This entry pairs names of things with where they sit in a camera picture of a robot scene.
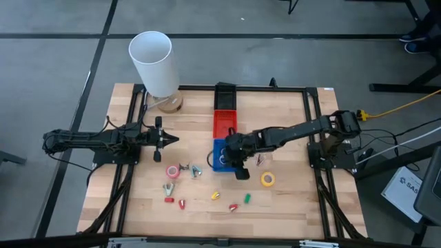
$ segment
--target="yellow tape roll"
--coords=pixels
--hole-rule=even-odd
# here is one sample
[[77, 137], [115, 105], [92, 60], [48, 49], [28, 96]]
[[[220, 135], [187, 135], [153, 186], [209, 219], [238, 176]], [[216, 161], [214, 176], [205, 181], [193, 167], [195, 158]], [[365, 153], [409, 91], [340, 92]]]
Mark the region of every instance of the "yellow tape roll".
[[260, 177], [260, 182], [265, 187], [271, 187], [276, 182], [276, 177], [271, 172], [264, 172]]

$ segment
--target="red object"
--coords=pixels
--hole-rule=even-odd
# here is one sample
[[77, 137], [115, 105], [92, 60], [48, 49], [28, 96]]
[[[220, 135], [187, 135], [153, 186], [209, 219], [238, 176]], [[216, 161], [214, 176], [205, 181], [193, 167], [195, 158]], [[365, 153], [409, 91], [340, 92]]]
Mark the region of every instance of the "red object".
[[164, 201], [165, 201], [166, 203], [174, 203], [174, 198], [173, 198], [173, 197], [165, 197], [165, 198], [164, 198]]
[[236, 110], [214, 110], [213, 124], [213, 138], [225, 138], [230, 127], [237, 132]]
[[185, 209], [185, 200], [179, 200], [179, 207], [184, 210]]
[[178, 165], [170, 165], [165, 170], [165, 173], [169, 178], [177, 178], [180, 174], [181, 170], [179, 169]]
[[234, 210], [236, 210], [238, 207], [239, 207], [239, 205], [237, 205], [237, 204], [231, 204], [228, 208], [229, 208], [230, 211], [234, 211]]

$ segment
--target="gray floor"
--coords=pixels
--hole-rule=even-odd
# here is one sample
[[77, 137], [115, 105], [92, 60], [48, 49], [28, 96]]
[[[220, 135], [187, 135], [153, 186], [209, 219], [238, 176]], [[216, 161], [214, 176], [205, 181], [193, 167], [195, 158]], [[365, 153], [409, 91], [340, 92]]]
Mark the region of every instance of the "gray floor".
[[[101, 33], [110, 0], [3, 0], [0, 32]], [[414, 1], [423, 17], [427, 7]], [[291, 16], [276, 0], [120, 0], [110, 33], [158, 30], [166, 33], [400, 34], [414, 27], [403, 3], [301, 0]], [[107, 40], [84, 112], [81, 130], [102, 127], [115, 83], [141, 83], [127, 53], [129, 39]], [[183, 84], [334, 87], [340, 109], [379, 113], [420, 98], [419, 94], [373, 93], [370, 83], [408, 83], [434, 64], [410, 55], [397, 41], [173, 39]], [[0, 40], [0, 149], [27, 157], [24, 166], [0, 167], [0, 239], [34, 235], [55, 162], [41, 150], [44, 132], [68, 128], [83, 89], [95, 39]], [[432, 84], [441, 84], [436, 79]], [[441, 98], [363, 123], [400, 132], [439, 117]], [[436, 125], [415, 131], [402, 140]], [[441, 138], [435, 134], [412, 144]], [[377, 150], [387, 146], [373, 143]], [[91, 152], [74, 151], [72, 162], [90, 166]], [[419, 176], [424, 175], [427, 162]], [[69, 167], [48, 235], [73, 234], [85, 195], [85, 171]], [[369, 236], [410, 243], [413, 234], [360, 195]], [[441, 229], [430, 228], [424, 245], [441, 247]]]

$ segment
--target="yellow object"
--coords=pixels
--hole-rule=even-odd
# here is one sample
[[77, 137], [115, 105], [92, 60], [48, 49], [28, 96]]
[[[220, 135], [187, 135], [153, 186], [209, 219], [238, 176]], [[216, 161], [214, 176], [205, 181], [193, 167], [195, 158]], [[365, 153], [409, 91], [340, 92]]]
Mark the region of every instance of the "yellow object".
[[431, 96], [434, 96], [434, 95], [436, 95], [436, 94], [438, 94], [438, 93], [440, 93], [440, 92], [441, 92], [441, 90], [437, 90], [437, 91], [435, 91], [434, 93], [428, 94], [427, 96], [422, 97], [422, 98], [420, 98], [420, 99], [418, 99], [418, 100], [416, 100], [416, 101], [413, 101], [413, 102], [411, 102], [411, 103], [404, 104], [403, 106], [400, 106], [400, 107], [394, 108], [393, 110], [389, 110], [389, 111], [386, 111], [386, 112], [381, 113], [381, 114], [370, 115], [370, 114], [366, 113], [364, 110], [358, 110], [358, 111], [357, 111], [357, 119], [358, 119], [359, 121], [367, 121], [367, 119], [370, 119], [370, 118], [378, 118], [378, 117], [381, 117], [381, 116], [385, 116], [385, 115], [390, 114], [390, 113], [392, 113], [392, 112], [395, 112], [395, 111], [397, 111], [397, 110], [401, 110], [401, 109], [403, 109], [403, 108], [405, 108], [405, 107], [409, 107], [409, 106], [412, 105], [412, 104], [419, 103], [420, 101], [423, 101], [423, 100], [425, 100], [425, 99], [427, 99], [427, 98], [429, 98], [429, 97], [431, 97]]
[[265, 187], [271, 187], [276, 182], [276, 177], [271, 172], [264, 172], [260, 177], [260, 182]]
[[221, 195], [219, 194], [219, 192], [214, 192], [212, 194], [212, 200], [216, 200], [217, 198], [221, 197]]

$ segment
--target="pink tape roll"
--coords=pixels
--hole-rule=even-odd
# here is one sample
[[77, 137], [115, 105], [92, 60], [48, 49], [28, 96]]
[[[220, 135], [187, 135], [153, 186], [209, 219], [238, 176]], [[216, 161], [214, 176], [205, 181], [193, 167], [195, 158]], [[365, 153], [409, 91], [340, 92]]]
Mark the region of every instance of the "pink tape roll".
[[179, 174], [180, 174], [179, 166], [177, 166], [177, 165], [170, 165], [165, 170], [165, 173], [167, 174], [167, 176], [169, 178], [177, 178], [179, 176]]

